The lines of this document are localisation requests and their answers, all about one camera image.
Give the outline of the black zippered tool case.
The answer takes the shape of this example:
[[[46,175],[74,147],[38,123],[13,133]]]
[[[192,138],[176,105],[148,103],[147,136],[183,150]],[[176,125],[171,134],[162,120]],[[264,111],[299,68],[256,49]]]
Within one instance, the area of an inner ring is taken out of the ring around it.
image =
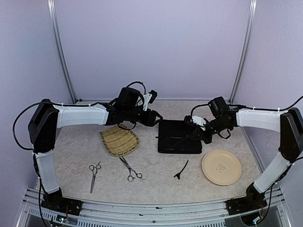
[[[194,136],[199,132],[181,120],[163,120],[158,128],[158,152],[162,154],[200,154],[202,144]]]

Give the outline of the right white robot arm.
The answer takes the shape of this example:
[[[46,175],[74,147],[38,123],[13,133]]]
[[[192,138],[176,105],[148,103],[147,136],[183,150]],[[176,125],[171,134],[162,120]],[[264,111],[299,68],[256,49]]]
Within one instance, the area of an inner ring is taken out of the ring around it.
[[[209,144],[212,136],[221,131],[231,131],[235,127],[251,127],[276,131],[280,134],[278,153],[267,168],[248,188],[247,196],[242,199],[242,206],[252,210],[261,201],[268,188],[280,181],[298,160],[303,151],[303,117],[295,105],[285,109],[266,109],[245,105],[227,104],[222,97],[209,101],[208,106],[214,119],[190,115],[190,122],[199,130],[198,137]]]

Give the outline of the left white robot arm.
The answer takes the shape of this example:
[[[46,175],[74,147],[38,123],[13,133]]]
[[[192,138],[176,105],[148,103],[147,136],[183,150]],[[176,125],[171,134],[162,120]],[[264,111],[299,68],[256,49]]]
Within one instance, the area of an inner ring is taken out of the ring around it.
[[[57,129],[76,125],[109,126],[123,122],[153,127],[163,119],[157,111],[148,108],[156,97],[154,90],[143,95],[134,88],[124,87],[119,96],[109,103],[66,105],[42,100],[28,124],[28,131],[42,188],[49,194],[47,201],[54,209],[62,210],[66,206],[66,199],[58,193],[60,187],[53,162]]]

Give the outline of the beige round plate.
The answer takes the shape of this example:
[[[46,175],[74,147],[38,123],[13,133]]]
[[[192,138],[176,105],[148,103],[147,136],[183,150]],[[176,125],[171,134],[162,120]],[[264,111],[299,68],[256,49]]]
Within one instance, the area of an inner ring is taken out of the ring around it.
[[[208,152],[203,157],[201,166],[206,178],[220,186],[236,183],[242,173],[239,159],[231,152],[223,149]]]

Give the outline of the woven bamboo tray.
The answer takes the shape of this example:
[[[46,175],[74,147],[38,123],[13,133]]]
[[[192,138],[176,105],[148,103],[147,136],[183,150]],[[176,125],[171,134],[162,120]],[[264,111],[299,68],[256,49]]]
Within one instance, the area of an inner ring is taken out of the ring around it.
[[[124,125],[116,125],[99,134],[106,151],[114,157],[131,153],[140,144],[138,136]]]

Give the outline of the silver thinning scissors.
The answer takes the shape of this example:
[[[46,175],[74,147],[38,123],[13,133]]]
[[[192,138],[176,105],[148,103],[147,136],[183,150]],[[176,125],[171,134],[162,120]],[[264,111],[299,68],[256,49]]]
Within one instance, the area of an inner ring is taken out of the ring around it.
[[[132,182],[135,178],[138,178],[139,180],[145,180],[142,173],[137,173],[135,170],[133,170],[124,157],[119,157],[119,159],[129,171],[129,175],[127,177],[128,182]]]

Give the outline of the silver scissors left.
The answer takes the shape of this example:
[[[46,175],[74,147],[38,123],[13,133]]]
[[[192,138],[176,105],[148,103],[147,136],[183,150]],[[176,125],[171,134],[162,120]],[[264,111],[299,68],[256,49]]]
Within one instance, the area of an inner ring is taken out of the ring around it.
[[[92,180],[91,180],[91,186],[90,186],[90,193],[93,192],[94,184],[95,184],[95,179],[98,173],[98,170],[101,169],[101,161],[98,162],[95,165],[90,165],[89,170],[92,172]]]

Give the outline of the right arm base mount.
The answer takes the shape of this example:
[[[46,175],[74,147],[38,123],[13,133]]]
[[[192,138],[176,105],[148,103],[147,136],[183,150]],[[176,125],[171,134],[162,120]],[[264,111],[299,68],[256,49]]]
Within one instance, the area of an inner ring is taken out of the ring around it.
[[[259,192],[252,183],[246,189],[246,195],[239,198],[231,198],[225,202],[229,215],[240,214],[266,207],[265,193]]]

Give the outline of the front aluminium rail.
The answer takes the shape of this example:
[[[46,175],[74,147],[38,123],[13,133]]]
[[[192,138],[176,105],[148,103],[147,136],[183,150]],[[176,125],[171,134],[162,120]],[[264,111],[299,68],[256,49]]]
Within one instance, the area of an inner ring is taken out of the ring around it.
[[[40,217],[38,190],[28,188],[21,202],[17,227],[25,227],[30,215]],[[139,205],[83,200],[79,216],[68,215],[65,222],[56,221],[64,214],[42,208],[45,221],[53,219],[54,225],[70,227],[223,227],[226,220],[240,216],[229,215],[225,200],[168,205]],[[265,220],[258,225],[272,227],[294,227],[283,194],[279,188],[272,191],[270,210]]]

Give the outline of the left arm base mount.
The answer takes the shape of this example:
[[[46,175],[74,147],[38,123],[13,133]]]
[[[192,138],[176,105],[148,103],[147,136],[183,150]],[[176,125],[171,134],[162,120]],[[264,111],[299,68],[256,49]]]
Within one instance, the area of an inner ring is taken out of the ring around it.
[[[79,216],[83,202],[58,195],[43,195],[41,206],[60,213]]]

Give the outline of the right aluminium frame post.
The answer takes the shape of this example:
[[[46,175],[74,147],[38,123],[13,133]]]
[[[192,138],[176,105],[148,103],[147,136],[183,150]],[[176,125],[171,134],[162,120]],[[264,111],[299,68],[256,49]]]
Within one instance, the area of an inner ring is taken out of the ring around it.
[[[257,9],[257,0],[251,0],[250,1],[250,7],[249,7],[249,13],[248,13],[248,20],[246,25],[246,31],[244,36],[244,42],[242,46],[242,51],[240,55],[240,61],[237,68],[236,78],[232,87],[232,91],[229,97],[229,103],[233,104],[237,95],[237,92],[240,87],[241,79],[243,76],[245,64],[247,55],[250,48],[250,40],[253,33],[253,26],[254,26],[254,20],[255,20],[255,14]]]

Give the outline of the aluminium frame post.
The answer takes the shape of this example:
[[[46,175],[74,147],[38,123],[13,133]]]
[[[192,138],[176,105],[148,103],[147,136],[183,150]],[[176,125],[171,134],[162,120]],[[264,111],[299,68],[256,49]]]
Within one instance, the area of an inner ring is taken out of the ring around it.
[[[244,42],[242,46],[242,51],[240,55],[240,61],[237,68],[236,78],[232,87],[232,91],[229,97],[229,103],[233,104],[237,95],[237,92],[240,87],[241,79],[243,76],[245,64],[247,55],[250,48],[250,40],[253,33],[253,26],[254,26],[254,20],[255,20],[255,14],[257,9],[257,0],[251,0],[250,1],[250,7],[249,7],[249,13],[248,13],[248,20],[246,25],[246,31],[244,36]]]
[[[64,50],[63,50],[63,45],[61,41],[61,36],[60,36],[60,29],[59,29],[59,23],[58,23],[58,18],[56,14],[56,5],[54,0],[48,0],[47,1],[47,6],[48,6],[48,11],[50,15],[50,20],[52,24],[52,30],[54,34],[54,40],[55,40],[55,46],[57,49],[57,53],[59,56],[59,61],[60,61],[60,66],[63,72],[63,78],[65,81],[65,84],[67,86],[67,91],[70,96],[71,102],[74,104],[77,102],[77,97],[76,93],[71,81],[71,77],[68,71],[67,63],[66,63],[66,58],[64,55]]]

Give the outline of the left aluminium frame post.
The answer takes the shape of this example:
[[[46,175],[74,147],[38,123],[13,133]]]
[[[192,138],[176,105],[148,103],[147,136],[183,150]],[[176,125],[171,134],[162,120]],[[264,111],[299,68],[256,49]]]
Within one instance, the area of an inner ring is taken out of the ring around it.
[[[58,23],[58,18],[56,14],[56,5],[54,0],[48,0],[47,1],[47,6],[48,6],[48,11],[50,15],[50,20],[52,24],[52,30],[54,34],[54,40],[55,40],[55,46],[57,49],[57,53],[59,56],[59,61],[60,61],[60,66],[63,72],[63,78],[65,81],[65,84],[67,86],[67,91],[70,96],[71,102],[74,104],[77,102],[77,97],[76,93],[71,81],[71,77],[68,71],[67,63],[66,63],[66,58],[64,55],[64,50],[63,50],[63,45],[61,41],[61,36],[60,36],[60,29],[59,29],[59,23]]]

